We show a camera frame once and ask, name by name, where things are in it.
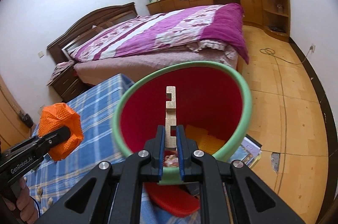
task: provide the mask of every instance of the yellow sponge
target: yellow sponge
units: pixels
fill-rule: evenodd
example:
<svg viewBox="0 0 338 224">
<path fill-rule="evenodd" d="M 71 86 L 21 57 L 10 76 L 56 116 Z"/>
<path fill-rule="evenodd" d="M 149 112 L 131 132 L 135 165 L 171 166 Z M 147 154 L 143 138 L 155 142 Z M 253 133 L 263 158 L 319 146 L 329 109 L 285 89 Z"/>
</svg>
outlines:
<svg viewBox="0 0 338 224">
<path fill-rule="evenodd" d="M 197 142 L 198 148 L 206 153 L 214 154 L 225 144 L 224 140 L 217 139 L 211 135 L 203 135 L 201 140 Z"/>
<path fill-rule="evenodd" d="M 196 128 L 191 125 L 187 125 L 185 128 L 185 136 L 189 139 L 194 139 L 198 145 L 202 136 L 207 135 L 208 131 L 205 129 Z"/>
</svg>

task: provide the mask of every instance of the nightstand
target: nightstand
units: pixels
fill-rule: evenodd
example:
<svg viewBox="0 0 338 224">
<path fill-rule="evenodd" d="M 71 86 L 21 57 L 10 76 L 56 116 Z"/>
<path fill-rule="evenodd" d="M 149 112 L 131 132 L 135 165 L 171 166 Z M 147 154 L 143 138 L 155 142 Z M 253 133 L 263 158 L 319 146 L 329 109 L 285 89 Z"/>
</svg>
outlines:
<svg viewBox="0 0 338 224">
<path fill-rule="evenodd" d="M 74 65 L 63 70 L 50 85 L 65 103 L 89 89 L 75 74 Z"/>
</svg>

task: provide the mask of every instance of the pink bedsheet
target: pink bedsheet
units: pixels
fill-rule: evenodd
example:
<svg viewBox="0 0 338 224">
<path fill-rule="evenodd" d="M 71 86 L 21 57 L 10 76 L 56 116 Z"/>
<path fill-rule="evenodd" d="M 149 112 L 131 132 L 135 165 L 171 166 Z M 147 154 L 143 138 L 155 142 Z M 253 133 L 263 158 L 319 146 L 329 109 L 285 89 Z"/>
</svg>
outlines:
<svg viewBox="0 0 338 224">
<path fill-rule="evenodd" d="M 87 84 L 97 85 L 116 74 L 125 74 L 134 82 L 159 69 L 190 61 L 214 61 L 236 69 L 238 54 L 232 46 L 224 51 L 205 48 L 193 51 L 162 51 L 143 55 L 103 59 L 75 65 L 80 79 Z"/>
</svg>

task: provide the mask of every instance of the blue gripper pad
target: blue gripper pad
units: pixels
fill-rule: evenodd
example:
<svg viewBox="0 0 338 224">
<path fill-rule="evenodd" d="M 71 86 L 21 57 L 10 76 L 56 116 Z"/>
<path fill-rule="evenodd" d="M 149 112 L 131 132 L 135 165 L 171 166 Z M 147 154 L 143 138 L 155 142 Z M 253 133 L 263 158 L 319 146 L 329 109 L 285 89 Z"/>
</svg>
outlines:
<svg viewBox="0 0 338 224">
<path fill-rule="evenodd" d="M 184 181 L 184 178 L 185 178 L 184 157 L 183 157 L 183 150 L 182 150 L 182 143 L 181 143 L 179 127 L 176 127 L 176 145 L 177 145 L 177 155 L 179 157 L 180 176 L 181 176 L 181 180 Z"/>
<path fill-rule="evenodd" d="M 163 175 L 163 160 L 164 160 L 164 146 L 165 146 L 165 141 L 166 141 L 166 131 L 165 131 L 165 127 L 163 126 L 163 130 L 162 130 L 162 137 L 161 137 L 161 145 L 159 148 L 159 162 L 158 162 L 158 177 L 159 180 L 162 179 L 162 175 Z"/>
</svg>

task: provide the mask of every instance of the wooden door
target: wooden door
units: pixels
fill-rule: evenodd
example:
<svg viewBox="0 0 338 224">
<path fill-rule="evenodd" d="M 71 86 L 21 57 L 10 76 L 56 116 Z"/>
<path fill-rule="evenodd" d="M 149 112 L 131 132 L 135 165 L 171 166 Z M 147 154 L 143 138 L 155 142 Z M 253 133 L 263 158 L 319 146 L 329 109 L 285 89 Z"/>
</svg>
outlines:
<svg viewBox="0 0 338 224">
<path fill-rule="evenodd" d="M 150 15 L 162 13 L 161 5 L 159 2 L 151 3 L 147 5 Z"/>
<path fill-rule="evenodd" d="M 189 0 L 172 0 L 175 10 L 183 10 L 190 7 Z"/>
<path fill-rule="evenodd" d="M 262 0 L 253 0 L 253 13 L 254 13 L 253 22 L 259 25 L 263 25 Z"/>
<path fill-rule="evenodd" d="M 254 23 L 255 10 L 253 0 L 241 0 L 241 6 L 244 8 L 243 21 Z"/>
<path fill-rule="evenodd" d="M 5 151 L 10 146 L 29 138 L 30 129 L 26 127 L 16 114 L 21 109 L 16 104 L 1 77 L 0 86 L 0 140 L 1 151 Z"/>
<path fill-rule="evenodd" d="M 173 0 L 160 1 L 161 9 L 163 13 L 171 12 L 176 10 Z"/>
<path fill-rule="evenodd" d="M 262 0 L 241 0 L 244 8 L 243 21 L 263 25 Z"/>
</svg>

